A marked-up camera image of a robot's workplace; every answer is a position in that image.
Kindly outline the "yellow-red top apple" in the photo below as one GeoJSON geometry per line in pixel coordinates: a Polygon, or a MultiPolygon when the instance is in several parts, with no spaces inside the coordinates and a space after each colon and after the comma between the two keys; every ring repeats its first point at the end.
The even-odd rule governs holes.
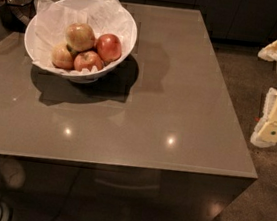
{"type": "Polygon", "coordinates": [[[66,28],[65,38],[69,46],[77,52],[94,47],[95,33],[87,23],[73,23],[66,28]]]}

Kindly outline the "red right apple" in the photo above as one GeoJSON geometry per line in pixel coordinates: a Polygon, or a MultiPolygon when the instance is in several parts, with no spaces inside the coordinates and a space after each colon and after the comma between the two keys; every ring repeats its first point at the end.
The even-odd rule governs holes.
{"type": "Polygon", "coordinates": [[[111,33],[99,36],[96,42],[97,53],[104,62],[111,63],[121,57],[122,46],[119,38],[111,33]]]}

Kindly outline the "red apple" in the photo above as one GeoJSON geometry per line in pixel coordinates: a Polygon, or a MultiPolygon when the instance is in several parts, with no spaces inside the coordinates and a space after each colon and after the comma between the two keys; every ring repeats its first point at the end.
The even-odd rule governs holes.
{"type": "Polygon", "coordinates": [[[99,36],[96,42],[97,53],[104,62],[111,63],[121,57],[122,46],[119,38],[111,33],[99,36]]]}
{"type": "Polygon", "coordinates": [[[76,71],[82,71],[84,69],[89,71],[92,71],[93,69],[101,71],[103,67],[104,64],[102,63],[100,56],[93,50],[80,52],[74,59],[74,68],[76,71]]]}

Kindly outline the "red front apple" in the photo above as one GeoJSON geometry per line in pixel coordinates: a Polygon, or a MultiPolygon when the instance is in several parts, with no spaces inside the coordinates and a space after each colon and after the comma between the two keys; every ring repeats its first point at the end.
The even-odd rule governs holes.
{"type": "Polygon", "coordinates": [[[80,52],[74,59],[74,68],[76,71],[82,71],[84,69],[89,71],[92,71],[93,69],[101,71],[103,67],[104,64],[102,63],[100,56],[93,50],[80,52]]]}

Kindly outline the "yellow left apple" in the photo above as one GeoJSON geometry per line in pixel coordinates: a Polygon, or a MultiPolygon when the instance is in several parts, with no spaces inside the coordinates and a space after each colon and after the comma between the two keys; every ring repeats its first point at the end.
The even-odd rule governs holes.
{"type": "Polygon", "coordinates": [[[51,59],[55,67],[71,70],[75,57],[76,52],[72,51],[66,43],[59,43],[53,48],[51,59]]]}

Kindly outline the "white bowl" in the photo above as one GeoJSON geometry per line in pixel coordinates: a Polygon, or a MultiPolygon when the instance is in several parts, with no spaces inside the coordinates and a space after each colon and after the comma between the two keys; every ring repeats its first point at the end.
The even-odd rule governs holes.
{"type": "Polygon", "coordinates": [[[25,48],[42,70],[94,82],[131,53],[137,26],[119,0],[38,0],[25,48]]]}

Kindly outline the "white paper liner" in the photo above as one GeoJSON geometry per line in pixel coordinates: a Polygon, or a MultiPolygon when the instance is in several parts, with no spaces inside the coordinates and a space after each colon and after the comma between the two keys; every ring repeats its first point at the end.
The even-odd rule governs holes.
{"type": "Polygon", "coordinates": [[[117,67],[132,52],[136,43],[137,26],[134,18],[119,0],[38,0],[37,14],[25,32],[25,48],[33,64],[42,70],[66,79],[95,80],[117,67]],[[121,57],[100,70],[75,71],[59,69],[51,61],[52,48],[65,40],[66,27],[86,22],[96,36],[107,33],[119,37],[121,57]]]}

